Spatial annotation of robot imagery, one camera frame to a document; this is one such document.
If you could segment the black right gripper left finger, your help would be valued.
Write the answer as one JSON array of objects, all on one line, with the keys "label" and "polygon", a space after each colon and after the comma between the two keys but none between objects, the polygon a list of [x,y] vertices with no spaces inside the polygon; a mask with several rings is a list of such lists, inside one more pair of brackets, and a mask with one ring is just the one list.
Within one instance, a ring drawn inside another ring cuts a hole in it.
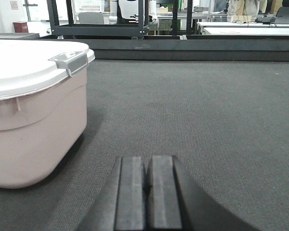
[{"label": "black right gripper left finger", "polygon": [[117,158],[78,231],[143,231],[144,168],[140,157]]}]

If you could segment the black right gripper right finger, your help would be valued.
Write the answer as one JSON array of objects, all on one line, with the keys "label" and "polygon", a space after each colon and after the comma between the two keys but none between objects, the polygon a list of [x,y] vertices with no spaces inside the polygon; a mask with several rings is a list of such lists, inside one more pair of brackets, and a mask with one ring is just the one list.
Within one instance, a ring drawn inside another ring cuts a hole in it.
[{"label": "black right gripper right finger", "polygon": [[255,231],[210,195],[175,156],[153,156],[146,221],[151,231]]}]

